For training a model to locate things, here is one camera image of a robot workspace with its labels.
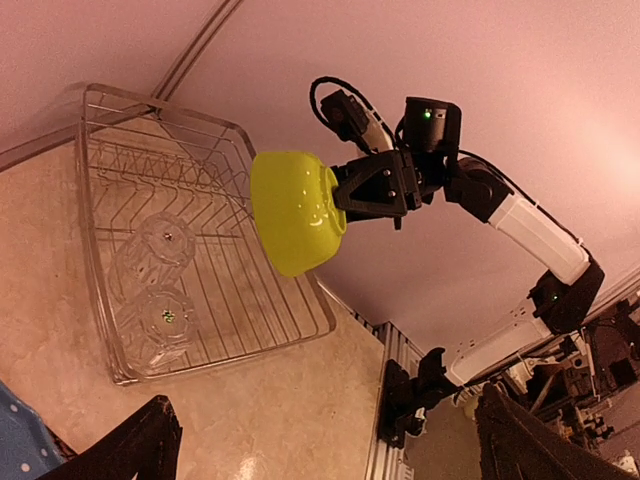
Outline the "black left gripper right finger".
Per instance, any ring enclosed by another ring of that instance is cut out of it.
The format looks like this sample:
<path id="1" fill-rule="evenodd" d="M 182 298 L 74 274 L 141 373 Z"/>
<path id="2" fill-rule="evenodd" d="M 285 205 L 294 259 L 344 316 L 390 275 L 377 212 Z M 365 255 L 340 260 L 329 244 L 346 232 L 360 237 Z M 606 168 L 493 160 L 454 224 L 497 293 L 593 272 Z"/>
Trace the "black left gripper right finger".
<path id="1" fill-rule="evenodd" d="M 475 410 L 483 479 L 615 480 L 632 475 L 561 438 L 492 384 Z"/>

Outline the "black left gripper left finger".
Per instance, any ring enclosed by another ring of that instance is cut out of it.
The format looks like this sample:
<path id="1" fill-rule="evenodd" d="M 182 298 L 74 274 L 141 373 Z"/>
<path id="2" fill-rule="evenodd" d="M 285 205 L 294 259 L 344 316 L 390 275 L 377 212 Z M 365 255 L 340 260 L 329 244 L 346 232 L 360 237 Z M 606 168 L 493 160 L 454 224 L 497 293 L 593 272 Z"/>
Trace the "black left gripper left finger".
<path id="1" fill-rule="evenodd" d="M 175 479 L 183 428 L 156 395 L 92 447 L 44 479 Z"/>

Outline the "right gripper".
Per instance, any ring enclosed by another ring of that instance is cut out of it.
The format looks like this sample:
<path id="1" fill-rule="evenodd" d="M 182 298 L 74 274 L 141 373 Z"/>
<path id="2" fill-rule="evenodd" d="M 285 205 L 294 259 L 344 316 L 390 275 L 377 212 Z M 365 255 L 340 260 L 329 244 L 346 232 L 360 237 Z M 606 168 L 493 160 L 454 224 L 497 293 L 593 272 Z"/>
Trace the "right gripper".
<path id="1" fill-rule="evenodd" d="M 409 211 L 430 205 L 435 193 L 451 182 L 446 151 L 383 152 L 331 167 L 338 185 L 335 206 L 348 214 L 397 218 L 397 229 Z"/>

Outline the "lime green bowl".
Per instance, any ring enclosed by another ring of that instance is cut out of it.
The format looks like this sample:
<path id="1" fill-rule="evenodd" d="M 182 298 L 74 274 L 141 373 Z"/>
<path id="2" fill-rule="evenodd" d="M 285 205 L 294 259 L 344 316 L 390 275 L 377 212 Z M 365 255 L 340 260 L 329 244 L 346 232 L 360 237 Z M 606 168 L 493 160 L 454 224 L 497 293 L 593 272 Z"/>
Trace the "lime green bowl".
<path id="1" fill-rule="evenodd" d="M 346 213 L 335 206 L 334 172 L 317 156 L 262 152 L 250 173 L 250 200 L 262 246 L 286 277 L 333 258 L 346 233 Z"/>

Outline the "blue polka dot plate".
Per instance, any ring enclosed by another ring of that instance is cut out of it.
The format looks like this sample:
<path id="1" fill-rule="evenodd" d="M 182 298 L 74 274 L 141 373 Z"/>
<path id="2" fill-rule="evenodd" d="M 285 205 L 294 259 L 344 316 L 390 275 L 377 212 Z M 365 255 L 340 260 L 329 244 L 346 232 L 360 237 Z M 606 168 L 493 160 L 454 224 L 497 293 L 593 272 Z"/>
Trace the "blue polka dot plate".
<path id="1" fill-rule="evenodd" d="M 41 417 L 4 383 L 0 422 L 2 479 L 38 479 L 66 462 Z"/>

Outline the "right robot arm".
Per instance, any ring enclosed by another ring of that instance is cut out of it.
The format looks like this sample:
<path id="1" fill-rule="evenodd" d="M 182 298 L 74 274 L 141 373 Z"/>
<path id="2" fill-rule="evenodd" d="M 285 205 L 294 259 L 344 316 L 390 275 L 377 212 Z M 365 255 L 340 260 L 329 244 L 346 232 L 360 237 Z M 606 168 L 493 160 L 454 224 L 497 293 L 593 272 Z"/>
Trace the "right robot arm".
<path id="1" fill-rule="evenodd" d="M 579 328 L 604 274 L 576 235 L 496 168 L 459 149 L 460 109 L 410 97 L 396 137 L 327 107 L 323 147 L 350 231 L 322 270 L 365 319 L 447 351 L 469 382 L 553 334 Z"/>

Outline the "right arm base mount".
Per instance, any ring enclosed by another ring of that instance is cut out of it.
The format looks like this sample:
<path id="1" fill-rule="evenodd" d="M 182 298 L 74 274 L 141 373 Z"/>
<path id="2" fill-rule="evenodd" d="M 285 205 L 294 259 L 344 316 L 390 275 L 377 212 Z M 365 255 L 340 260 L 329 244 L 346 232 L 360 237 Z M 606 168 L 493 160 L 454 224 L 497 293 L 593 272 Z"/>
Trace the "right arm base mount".
<path id="1" fill-rule="evenodd" d="M 417 437 L 425 421 L 416 416 L 423 409 L 434 409 L 443 399 L 461 388 L 446 377 L 443 354 L 436 347 L 419 362 L 418 373 L 411 377 L 396 360 L 385 365 L 377 438 L 392 448 L 402 449 L 407 434 Z"/>

